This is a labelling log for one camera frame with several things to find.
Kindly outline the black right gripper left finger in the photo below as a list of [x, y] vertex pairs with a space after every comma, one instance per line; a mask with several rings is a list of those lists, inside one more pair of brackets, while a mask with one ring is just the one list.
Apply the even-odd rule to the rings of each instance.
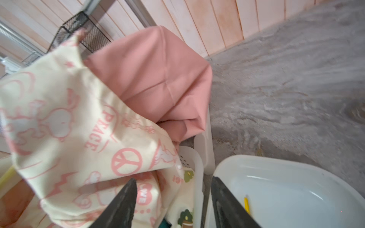
[[89, 228], [131, 228], [137, 199], [137, 185], [130, 179]]

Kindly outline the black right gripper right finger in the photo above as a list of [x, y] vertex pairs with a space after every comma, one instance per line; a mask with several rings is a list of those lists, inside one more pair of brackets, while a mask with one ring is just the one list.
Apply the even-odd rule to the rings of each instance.
[[211, 197], [216, 227], [260, 228], [222, 180], [215, 176], [211, 183]]

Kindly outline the yellow clothespin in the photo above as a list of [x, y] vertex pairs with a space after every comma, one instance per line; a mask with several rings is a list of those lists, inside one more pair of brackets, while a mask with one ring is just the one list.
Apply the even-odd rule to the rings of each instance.
[[245, 196], [244, 197], [244, 208], [245, 208], [246, 212], [250, 215], [251, 214], [251, 210], [250, 210], [248, 196]]

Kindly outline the floral pink white garment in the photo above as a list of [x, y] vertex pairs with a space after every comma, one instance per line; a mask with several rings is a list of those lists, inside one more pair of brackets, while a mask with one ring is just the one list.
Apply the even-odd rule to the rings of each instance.
[[84, 65], [77, 33], [1, 80], [3, 228], [89, 228], [132, 178], [131, 228], [157, 228], [184, 170], [167, 132]]

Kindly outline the pink jacket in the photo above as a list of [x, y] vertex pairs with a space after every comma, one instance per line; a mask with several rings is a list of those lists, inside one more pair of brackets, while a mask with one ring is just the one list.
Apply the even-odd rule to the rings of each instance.
[[84, 64], [172, 141], [180, 143], [206, 130], [211, 65], [167, 28], [153, 26], [113, 41]]

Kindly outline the dinosaur print cream garment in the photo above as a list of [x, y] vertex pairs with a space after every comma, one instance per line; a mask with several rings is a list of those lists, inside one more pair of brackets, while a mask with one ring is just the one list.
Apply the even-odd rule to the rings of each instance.
[[193, 169], [184, 167], [183, 178], [174, 178], [174, 181], [180, 181], [181, 186], [165, 216], [165, 220], [171, 225], [171, 228], [193, 227], [195, 188], [194, 175], [195, 173]]

